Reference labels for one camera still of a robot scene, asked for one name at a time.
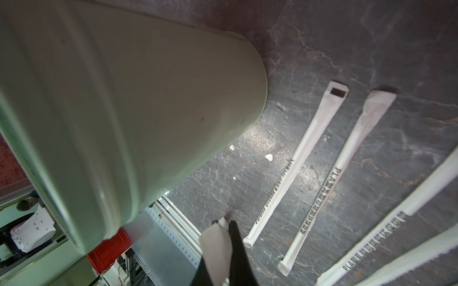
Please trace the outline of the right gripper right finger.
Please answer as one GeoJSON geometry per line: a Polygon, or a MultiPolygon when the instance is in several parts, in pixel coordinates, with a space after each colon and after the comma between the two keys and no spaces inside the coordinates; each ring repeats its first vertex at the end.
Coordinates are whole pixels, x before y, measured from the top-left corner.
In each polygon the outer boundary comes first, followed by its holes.
{"type": "Polygon", "coordinates": [[[231,286],[259,286],[251,269],[245,245],[235,220],[229,223],[229,235],[233,247],[230,263],[229,283],[231,286]]]}

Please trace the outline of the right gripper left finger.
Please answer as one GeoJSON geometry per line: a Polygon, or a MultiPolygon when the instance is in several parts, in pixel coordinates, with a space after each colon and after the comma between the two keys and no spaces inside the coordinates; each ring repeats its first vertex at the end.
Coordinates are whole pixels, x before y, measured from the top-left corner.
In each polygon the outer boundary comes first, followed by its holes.
{"type": "Polygon", "coordinates": [[[191,286],[213,286],[203,257],[200,260],[196,274],[191,282],[191,286]]]}

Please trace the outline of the fifteenth straw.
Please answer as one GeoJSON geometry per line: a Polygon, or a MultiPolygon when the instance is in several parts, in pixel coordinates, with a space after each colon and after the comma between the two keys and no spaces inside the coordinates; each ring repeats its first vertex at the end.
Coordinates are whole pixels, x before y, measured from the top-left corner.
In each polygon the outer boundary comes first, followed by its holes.
{"type": "Polygon", "coordinates": [[[229,223],[225,218],[214,222],[199,238],[202,258],[213,286],[222,286],[230,275],[233,246],[229,223]]]}

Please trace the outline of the green cup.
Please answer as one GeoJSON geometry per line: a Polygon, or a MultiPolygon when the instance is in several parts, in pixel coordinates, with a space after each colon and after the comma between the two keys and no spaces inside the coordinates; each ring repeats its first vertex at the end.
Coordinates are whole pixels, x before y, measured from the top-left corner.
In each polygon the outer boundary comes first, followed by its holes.
{"type": "Polygon", "coordinates": [[[244,37],[94,1],[1,2],[1,134],[76,251],[259,121],[244,37]]]}

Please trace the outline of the fourteenth straw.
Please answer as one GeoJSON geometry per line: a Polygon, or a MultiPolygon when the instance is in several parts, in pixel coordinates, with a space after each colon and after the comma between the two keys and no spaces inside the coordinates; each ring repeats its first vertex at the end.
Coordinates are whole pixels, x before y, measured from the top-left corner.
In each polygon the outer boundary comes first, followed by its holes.
{"type": "Polygon", "coordinates": [[[334,115],[342,106],[342,103],[346,99],[348,93],[348,86],[336,81],[329,82],[316,114],[312,118],[304,136],[293,153],[292,158],[289,160],[285,170],[280,175],[279,181],[276,183],[271,194],[267,197],[267,200],[263,204],[260,214],[256,218],[248,235],[243,239],[245,247],[251,248],[254,246],[261,232],[267,225],[267,222],[271,218],[289,187],[292,185],[292,182],[297,177],[318,140],[323,135],[334,115]]]}

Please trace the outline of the thirteenth straw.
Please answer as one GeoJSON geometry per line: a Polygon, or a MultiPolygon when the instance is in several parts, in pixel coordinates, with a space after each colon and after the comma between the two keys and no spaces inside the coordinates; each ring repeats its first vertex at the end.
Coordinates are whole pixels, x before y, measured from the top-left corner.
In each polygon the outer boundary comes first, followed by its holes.
{"type": "Polygon", "coordinates": [[[396,100],[397,94],[387,91],[373,90],[366,99],[362,113],[360,114],[353,130],[345,142],[341,153],[336,159],[331,171],[327,175],[323,185],[313,201],[313,204],[307,213],[304,221],[296,234],[291,246],[289,247],[284,258],[279,262],[277,268],[284,275],[288,276],[297,259],[299,251],[303,246],[309,232],[316,221],[316,217],[328,199],[328,196],[335,189],[345,173],[351,159],[355,155],[359,146],[366,139],[368,134],[378,124],[383,115],[396,100]]]}

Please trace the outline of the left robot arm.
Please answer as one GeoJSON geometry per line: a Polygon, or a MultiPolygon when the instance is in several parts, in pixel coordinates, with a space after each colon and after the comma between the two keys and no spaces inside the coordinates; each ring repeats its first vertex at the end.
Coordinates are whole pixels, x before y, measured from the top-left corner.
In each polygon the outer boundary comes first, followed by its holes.
{"type": "Polygon", "coordinates": [[[42,201],[28,198],[1,207],[1,274],[66,238],[42,201]]]}

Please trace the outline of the red cylindrical object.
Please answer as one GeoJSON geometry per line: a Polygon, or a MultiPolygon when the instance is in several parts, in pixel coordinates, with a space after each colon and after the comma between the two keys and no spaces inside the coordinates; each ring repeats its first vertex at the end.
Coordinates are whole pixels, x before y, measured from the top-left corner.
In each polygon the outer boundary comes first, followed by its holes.
{"type": "Polygon", "coordinates": [[[119,256],[125,253],[132,246],[132,242],[123,228],[112,238],[104,240],[94,250],[87,254],[97,274],[102,274],[109,269],[119,256]]]}

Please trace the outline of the aluminium front rail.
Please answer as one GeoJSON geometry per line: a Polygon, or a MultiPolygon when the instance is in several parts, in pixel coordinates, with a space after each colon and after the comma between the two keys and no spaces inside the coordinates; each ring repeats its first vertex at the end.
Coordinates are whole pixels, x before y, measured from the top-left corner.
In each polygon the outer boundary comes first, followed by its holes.
{"type": "Polygon", "coordinates": [[[196,269],[202,257],[199,244],[201,233],[165,195],[144,211],[159,225],[175,247],[196,269]]]}

